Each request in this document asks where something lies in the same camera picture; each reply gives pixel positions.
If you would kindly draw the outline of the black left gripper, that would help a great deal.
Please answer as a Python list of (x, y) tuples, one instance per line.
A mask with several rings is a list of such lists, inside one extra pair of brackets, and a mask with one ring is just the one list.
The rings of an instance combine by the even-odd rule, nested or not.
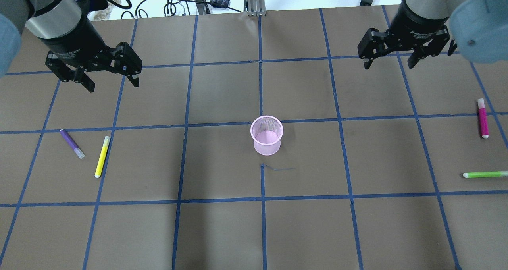
[(126, 76), (135, 88), (140, 85), (141, 58), (128, 42), (109, 47), (91, 22), (80, 23), (61, 37), (40, 40), (50, 50), (46, 66), (62, 82), (79, 82), (93, 93), (96, 84), (86, 72), (108, 71)]

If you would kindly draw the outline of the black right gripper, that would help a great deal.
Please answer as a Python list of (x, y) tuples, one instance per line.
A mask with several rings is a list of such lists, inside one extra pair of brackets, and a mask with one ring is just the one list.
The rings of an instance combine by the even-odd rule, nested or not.
[(401, 4), (386, 31), (368, 28), (360, 40), (358, 57), (363, 59), (364, 69), (369, 70), (373, 61), (395, 51), (410, 51), (409, 69), (422, 57), (441, 53), (451, 36), (446, 19), (427, 19)]

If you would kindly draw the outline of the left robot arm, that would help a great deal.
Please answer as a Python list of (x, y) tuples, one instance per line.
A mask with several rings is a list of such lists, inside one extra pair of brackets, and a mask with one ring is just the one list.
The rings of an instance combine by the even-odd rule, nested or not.
[(109, 47), (88, 19), (109, 4), (128, 10), (130, 0), (1, 0), (1, 75), (8, 72), (27, 28), (49, 52), (45, 65), (62, 82), (94, 92), (87, 72), (108, 71), (139, 86), (142, 60), (127, 42)]

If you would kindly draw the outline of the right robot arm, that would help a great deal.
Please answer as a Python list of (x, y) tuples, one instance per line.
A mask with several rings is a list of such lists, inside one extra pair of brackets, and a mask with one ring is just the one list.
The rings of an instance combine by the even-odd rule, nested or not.
[(491, 64), (507, 60), (507, 36), (507, 0), (401, 0), (386, 31), (366, 31), (358, 56), (369, 69), (376, 58), (412, 51), (413, 68), (448, 46), (448, 55), (458, 50), (470, 62)]

